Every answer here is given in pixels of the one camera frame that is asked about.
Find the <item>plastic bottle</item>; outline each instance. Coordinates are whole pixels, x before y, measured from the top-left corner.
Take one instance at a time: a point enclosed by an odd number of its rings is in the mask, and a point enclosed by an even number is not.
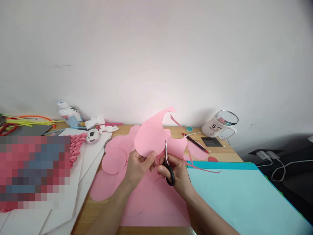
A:
[[[82,116],[74,106],[69,106],[65,101],[56,103],[60,110],[59,114],[63,117],[64,121],[71,127],[84,127],[85,123]]]

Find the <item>wooden desk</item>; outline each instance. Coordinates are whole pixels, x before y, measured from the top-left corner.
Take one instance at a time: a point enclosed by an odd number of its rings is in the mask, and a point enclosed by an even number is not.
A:
[[[127,135],[130,131],[130,127],[132,125],[123,125],[120,126],[120,129],[112,133],[112,137],[117,135]],[[58,123],[56,129],[51,129],[49,131],[55,131],[62,128],[66,128],[68,125],[66,123]],[[171,135],[175,139],[182,138],[182,132],[185,133],[196,133],[201,132],[200,128],[194,128],[192,132],[187,132],[186,128],[180,129],[179,127],[164,127],[166,129],[171,130]],[[201,137],[205,137],[202,133],[194,134],[191,136],[192,139],[201,143],[206,149],[210,150],[210,156],[215,157],[220,162],[242,162],[241,158],[236,154],[236,152],[230,147],[226,140],[220,140],[221,144],[225,147],[206,147],[203,143]],[[102,170],[102,166],[100,164],[98,171]],[[83,235],[87,232],[88,228],[91,226],[93,221],[98,216],[102,205],[107,203],[108,200],[104,200],[101,202],[97,202],[91,199],[88,194],[85,202],[82,206],[80,214],[76,220],[74,228],[72,230],[73,235]],[[172,235],[194,235],[196,234],[205,234],[201,229],[200,225],[196,220],[196,216],[194,216],[193,211],[188,208],[191,227],[120,227],[117,234],[149,234],[149,235],[160,235],[160,234],[172,234]]]

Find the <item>pixelated area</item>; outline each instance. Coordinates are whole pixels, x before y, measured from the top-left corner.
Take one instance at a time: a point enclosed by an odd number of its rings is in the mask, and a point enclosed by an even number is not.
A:
[[[1,210],[56,208],[69,177],[69,136],[0,136]]]

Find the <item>left hand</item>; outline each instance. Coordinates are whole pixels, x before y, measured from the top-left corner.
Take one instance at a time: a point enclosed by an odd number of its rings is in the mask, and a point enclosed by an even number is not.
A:
[[[128,158],[128,165],[124,180],[131,185],[132,189],[135,189],[142,180],[145,172],[150,169],[154,171],[154,167],[157,166],[157,153],[153,151],[145,159],[136,150],[130,152]]]

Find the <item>bottle label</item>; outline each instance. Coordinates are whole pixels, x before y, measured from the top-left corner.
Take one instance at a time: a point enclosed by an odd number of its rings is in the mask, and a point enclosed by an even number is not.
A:
[[[65,115],[62,117],[64,118],[66,123],[71,127],[82,127],[81,123],[77,120],[77,118],[74,115],[73,116]]]

